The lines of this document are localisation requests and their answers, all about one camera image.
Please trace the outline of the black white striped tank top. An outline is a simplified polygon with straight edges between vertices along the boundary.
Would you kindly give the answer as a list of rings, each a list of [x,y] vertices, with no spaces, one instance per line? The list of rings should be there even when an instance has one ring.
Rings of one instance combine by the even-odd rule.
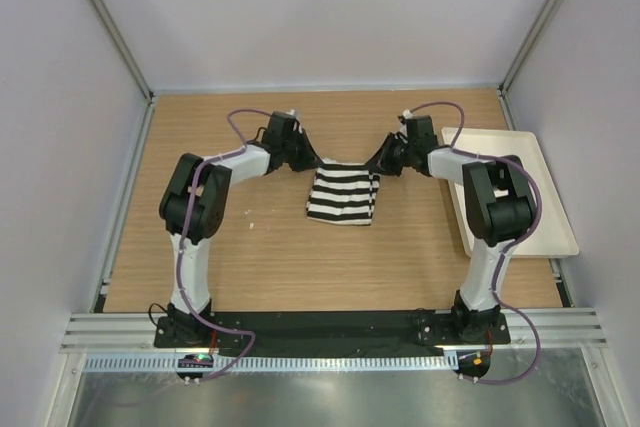
[[[362,164],[322,159],[316,168],[305,215],[344,226],[370,226],[381,176]]]

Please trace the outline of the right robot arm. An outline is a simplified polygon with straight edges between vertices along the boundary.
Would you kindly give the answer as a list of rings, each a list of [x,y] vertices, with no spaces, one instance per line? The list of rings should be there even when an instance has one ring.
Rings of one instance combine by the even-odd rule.
[[[411,167],[463,188],[474,245],[466,278],[455,294],[450,328],[461,342],[484,343],[498,326],[511,256],[540,222],[539,188],[517,156],[470,153],[441,144],[429,116],[405,113],[399,124],[367,165],[381,175],[400,175]]]

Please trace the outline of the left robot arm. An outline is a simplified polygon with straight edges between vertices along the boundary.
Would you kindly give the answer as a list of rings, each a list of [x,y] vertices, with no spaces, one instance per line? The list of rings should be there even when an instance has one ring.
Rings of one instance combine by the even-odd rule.
[[[294,110],[269,114],[254,139],[240,140],[241,146],[230,152],[182,155],[162,196],[159,215],[172,244],[174,286],[156,322],[157,348],[200,347],[215,331],[232,333],[213,323],[208,282],[211,243],[222,225],[231,188],[285,164],[296,172],[318,165]]]

